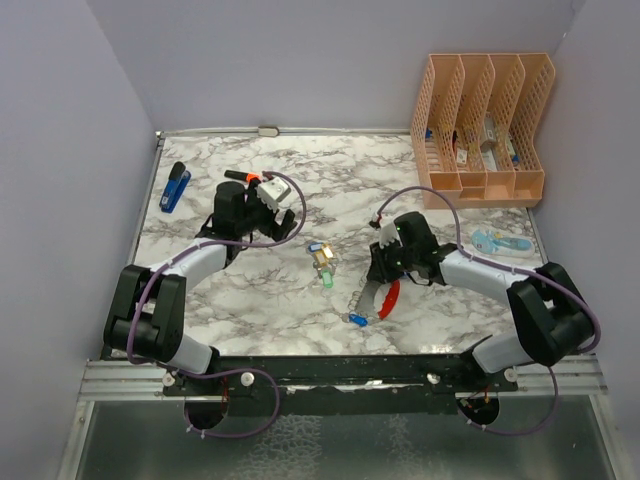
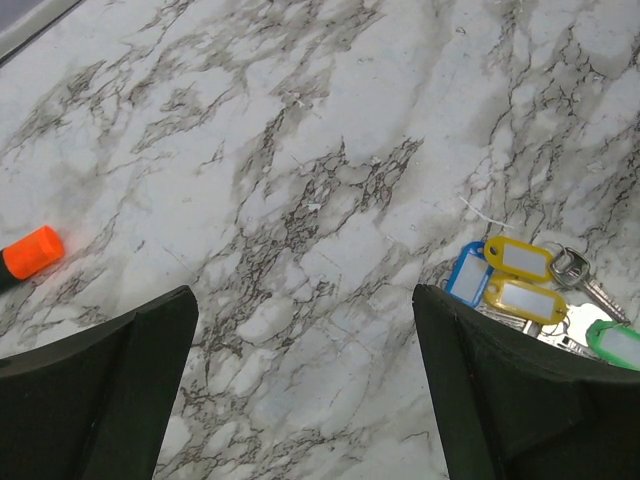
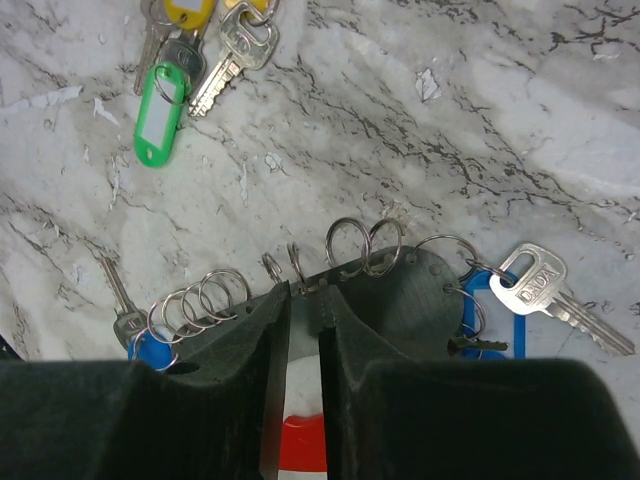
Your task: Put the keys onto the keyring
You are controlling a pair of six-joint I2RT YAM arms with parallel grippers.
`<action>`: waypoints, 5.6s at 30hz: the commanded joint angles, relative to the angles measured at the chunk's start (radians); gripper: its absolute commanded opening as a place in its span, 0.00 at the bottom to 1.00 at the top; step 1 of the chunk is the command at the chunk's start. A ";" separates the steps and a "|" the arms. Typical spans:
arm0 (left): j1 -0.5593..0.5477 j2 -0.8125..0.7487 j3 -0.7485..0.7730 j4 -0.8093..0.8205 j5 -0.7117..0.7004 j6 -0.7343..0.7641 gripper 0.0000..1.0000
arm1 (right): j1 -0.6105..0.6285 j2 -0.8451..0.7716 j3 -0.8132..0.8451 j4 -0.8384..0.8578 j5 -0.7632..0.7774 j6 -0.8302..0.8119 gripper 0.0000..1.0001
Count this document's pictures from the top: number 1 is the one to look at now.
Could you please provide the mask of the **blue tag key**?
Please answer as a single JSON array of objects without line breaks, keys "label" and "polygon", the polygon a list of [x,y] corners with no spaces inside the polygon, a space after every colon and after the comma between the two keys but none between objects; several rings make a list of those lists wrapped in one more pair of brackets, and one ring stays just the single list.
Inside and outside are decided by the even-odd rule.
[{"label": "blue tag key", "polygon": [[318,242],[312,242],[307,246],[307,251],[313,253],[319,251],[322,248],[322,244]]}]

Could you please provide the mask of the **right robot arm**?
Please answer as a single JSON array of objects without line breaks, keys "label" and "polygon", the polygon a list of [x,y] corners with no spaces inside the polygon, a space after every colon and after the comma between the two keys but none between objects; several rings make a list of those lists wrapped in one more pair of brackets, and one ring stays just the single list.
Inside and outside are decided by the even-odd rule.
[{"label": "right robot arm", "polygon": [[537,363],[554,366],[599,331],[566,270],[548,262],[534,270],[473,257],[454,243],[440,244],[423,214],[403,214],[380,230],[355,312],[376,322],[388,316],[398,283],[415,273],[427,284],[465,288],[510,308],[514,332],[490,336],[467,350],[461,383],[481,391],[496,372]]}]

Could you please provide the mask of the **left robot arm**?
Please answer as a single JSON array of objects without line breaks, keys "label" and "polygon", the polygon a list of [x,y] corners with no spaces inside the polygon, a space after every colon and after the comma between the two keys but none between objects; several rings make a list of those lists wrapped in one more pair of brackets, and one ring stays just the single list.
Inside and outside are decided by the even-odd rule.
[{"label": "left robot arm", "polygon": [[293,239],[306,217],[281,204],[299,190],[275,172],[248,184],[219,184],[212,213],[184,250],[152,266],[131,264],[121,271],[104,344],[125,353],[132,364],[154,362],[186,372],[186,382],[199,394],[214,392],[221,371],[212,363],[219,352],[185,333],[187,293],[229,267],[242,251],[259,248],[256,233],[267,237],[267,248]]}]

